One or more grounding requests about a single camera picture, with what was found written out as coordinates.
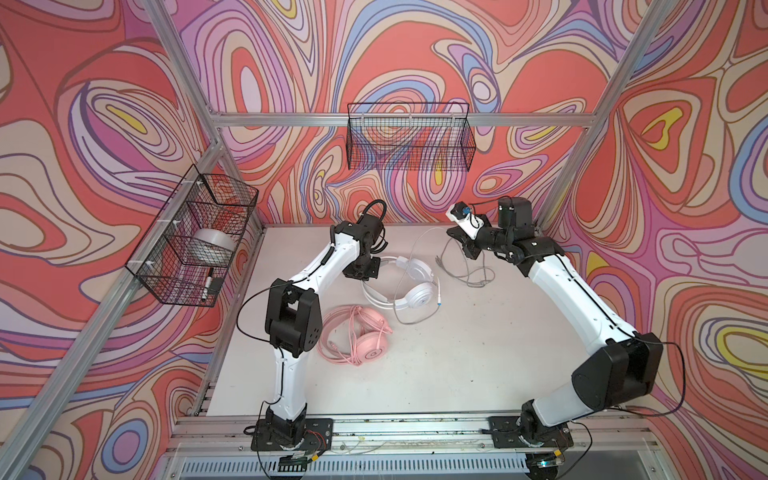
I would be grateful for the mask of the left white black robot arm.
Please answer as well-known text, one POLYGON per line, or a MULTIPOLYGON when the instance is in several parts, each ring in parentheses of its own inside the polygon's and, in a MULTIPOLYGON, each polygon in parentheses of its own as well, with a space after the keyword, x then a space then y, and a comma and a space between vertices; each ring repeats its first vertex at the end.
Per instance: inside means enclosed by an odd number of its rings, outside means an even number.
POLYGON ((306 435, 305 378, 309 352, 322 328, 321 294, 339 277, 367 281, 378 275, 386 248, 381 217, 362 214, 330 228, 329 242, 299 273, 270 285, 265 333, 276 361, 275 399, 265 410, 266 432, 295 447, 306 435))

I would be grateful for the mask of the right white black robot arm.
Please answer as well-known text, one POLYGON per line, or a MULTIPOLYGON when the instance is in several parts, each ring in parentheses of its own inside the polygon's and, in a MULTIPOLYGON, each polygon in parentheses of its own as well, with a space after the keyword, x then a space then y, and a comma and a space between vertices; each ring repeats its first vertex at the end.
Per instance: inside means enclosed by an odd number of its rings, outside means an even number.
POLYGON ((568 422, 616 407, 649 394, 664 351, 660 339, 641 334, 594 292, 573 267, 562 247, 539 235, 532 205, 523 197, 497 201, 498 223, 457 202, 446 213, 453 222, 448 235, 464 255, 483 251, 518 268, 554 302, 568 320, 588 355, 567 383, 526 402, 516 433, 530 447, 540 447, 563 433, 568 422))

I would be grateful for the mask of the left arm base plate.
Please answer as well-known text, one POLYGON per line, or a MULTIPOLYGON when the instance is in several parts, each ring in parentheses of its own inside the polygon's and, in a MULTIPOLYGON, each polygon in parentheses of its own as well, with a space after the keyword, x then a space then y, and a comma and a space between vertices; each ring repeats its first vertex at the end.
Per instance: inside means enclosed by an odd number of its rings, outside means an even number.
POLYGON ((309 418, 297 422, 260 419, 252 428, 250 449, 254 452, 320 452, 332 446, 334 420, 309 418))

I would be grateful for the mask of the pink cat-ear headphones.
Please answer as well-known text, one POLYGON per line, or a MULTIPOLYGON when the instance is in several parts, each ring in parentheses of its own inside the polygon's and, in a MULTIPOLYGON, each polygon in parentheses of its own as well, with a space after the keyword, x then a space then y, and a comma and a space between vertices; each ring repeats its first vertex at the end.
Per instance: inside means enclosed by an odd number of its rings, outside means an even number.
POLYGON ((323 317, 318 351, 329 363, 362 366, 388 352, 392 334, 387 319, 373 308, 342 305, 323 317), (345 334, 347 350, 332 340, 331 336, 337 330, 345 334))

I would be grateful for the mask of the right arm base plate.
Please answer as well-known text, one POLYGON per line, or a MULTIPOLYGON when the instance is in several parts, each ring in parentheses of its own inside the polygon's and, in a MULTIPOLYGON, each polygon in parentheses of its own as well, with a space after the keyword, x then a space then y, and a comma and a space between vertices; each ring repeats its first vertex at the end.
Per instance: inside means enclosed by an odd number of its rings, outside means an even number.
POLYGON ((528 414, 490 416, 486 432, 495 448, 569 449, 574 445, 568 426, 541 425, 528 414))

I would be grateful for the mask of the white headphones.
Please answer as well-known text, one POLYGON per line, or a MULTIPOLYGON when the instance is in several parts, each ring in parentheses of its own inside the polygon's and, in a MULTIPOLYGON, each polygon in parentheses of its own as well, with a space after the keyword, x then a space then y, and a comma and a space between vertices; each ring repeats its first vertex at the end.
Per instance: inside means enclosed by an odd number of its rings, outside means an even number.
POLYGON ((397 312, 419 309, 430 303, 437 307, 442 305, 440 280, 426 262, 404 256, 383 256, 380 260, 380 271, 386 267, 396 268, 402 276, 402 282, 389 296, 369 282, 363 282, 363 294, 371 305, 397 312))

